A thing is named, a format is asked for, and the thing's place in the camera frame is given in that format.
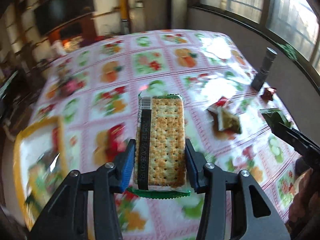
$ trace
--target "television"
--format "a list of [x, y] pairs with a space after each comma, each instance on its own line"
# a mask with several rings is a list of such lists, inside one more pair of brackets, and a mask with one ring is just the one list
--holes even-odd
[[34, 10], [40, 35], [92, 12], [93, 0], [47, 0]]

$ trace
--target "table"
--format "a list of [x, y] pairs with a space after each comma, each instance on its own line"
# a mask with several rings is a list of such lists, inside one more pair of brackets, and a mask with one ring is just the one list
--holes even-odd
[[[78, 90], [68, 98], [51, 98], [55, 75], [47, 81], [31, 122], [61, 114], [69, 169], [97, 169], [97, 135], [123, 122], [126, 138], [135, 138], [138, 94], [178, 93], [185, 99], [186, 137], [207, 161], [222, 169], [248, 169], [262, 186], [284, 221], [295, 195], [294, 162], [298, 153], [271, 133], [259, 109], [279, 107], [290, 114], [278, 96], [264, 102], [250, 83], [256, 71], [232, 40], [222, 33], [162, 30], [118, 36], [56, 60], [77, 77]], [[217, 130], [206, 108], [225, 96], [238, 113], [242, 134]], [[227, 194], [227, 223], [230, 195]], [[124, 239], [195, 239], [203, 195], [151, 200], [125, 192], [116, 196]], [[89, 227], [92, 229], [92, 205]]]

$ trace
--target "metal screw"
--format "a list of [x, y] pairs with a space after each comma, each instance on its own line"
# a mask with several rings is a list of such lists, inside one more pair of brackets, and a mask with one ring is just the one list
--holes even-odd
[[213, 163], [206, 163], [206, 164], [205, 164], [205, 167], [206, 167], [207, 169], [212, 170], [212, 169], [214, 168], [214, 164], [213, 164]]
[[241, 175], [244, 176], [244, 177], [249, 177], [250, 172], [247, 171], [247, 170], [242, 170], [242, 171], [241, 171]]
[[70, 171], [69, 175], [70, 175], [71, 177], [76, 177], [76, 176], [79, 175], [79, 171], [77, 171], [77, 170]]
[[108, 169], [111, 169], [111, 168], [113, 168], [115, 165], [114, 165], [114, 163], [106, 163], [104, 166], [105, 166], [106, 168], [108, 168]]

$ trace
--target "barcode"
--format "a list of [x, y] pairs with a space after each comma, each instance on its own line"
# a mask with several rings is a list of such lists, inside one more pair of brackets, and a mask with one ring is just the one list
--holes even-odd
[[151, 97], [139, 98], [138, 125], [141, 123], [142, 110], [151, 110]]
[[151, 98], [141, 98], [141, 109], [150, 109]]

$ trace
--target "cracker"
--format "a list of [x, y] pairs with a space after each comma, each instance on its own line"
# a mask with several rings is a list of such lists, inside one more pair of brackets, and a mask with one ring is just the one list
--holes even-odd
[[[183, 101], [180, 96], [151, 98], [148, 185], [181, 187], [186, 183]], [[138, 183], [140, 128], [137, 130], [134, 182]]]

